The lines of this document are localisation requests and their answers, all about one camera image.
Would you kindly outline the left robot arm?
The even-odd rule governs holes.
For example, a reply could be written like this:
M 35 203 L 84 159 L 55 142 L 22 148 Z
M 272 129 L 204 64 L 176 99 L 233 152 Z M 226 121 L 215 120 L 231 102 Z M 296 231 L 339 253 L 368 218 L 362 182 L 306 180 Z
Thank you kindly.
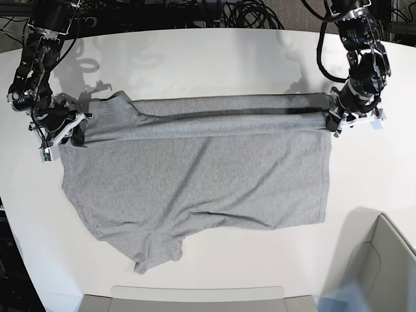
M 343 88 L 332 87 L 333 102 L 326 117 L 326 129 L 339 137 L 343 129 L 359 123 L 371 123 L 383 119 L 378 107 L 381 93 L 391 76 L 385 47 L 381 43 L 378 28 L 371 14 L 371 1 L 324 2 L 326 14 L 321 16 L 307 1 L 302 4 L 322 22 L 317 45 L 317 65 L 321 73 Z M 330 74 L 322 64 L 322 50 L 327 24 L 334 23 L 339 38 L 347 51 L 348 77 Z

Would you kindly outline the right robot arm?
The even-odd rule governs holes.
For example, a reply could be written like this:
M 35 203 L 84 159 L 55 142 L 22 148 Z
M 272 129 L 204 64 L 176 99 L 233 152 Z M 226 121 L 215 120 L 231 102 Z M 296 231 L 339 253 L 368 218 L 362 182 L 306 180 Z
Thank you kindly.
M 72 23 L 79 21 L 80 1 L 36 1 L 29 18 L 28 35 L 23 42 L 21 60 L 7 93 L 14 111 L 30 118 L 29 130 L 40 140 L 44 161 L 51 152 L 75 137 L 82 141 L 81 122 L 91 113 L 71 109 L 65 98 L 53 97 L 49 85 L 51 72 L 63 61 L 61 52 Z

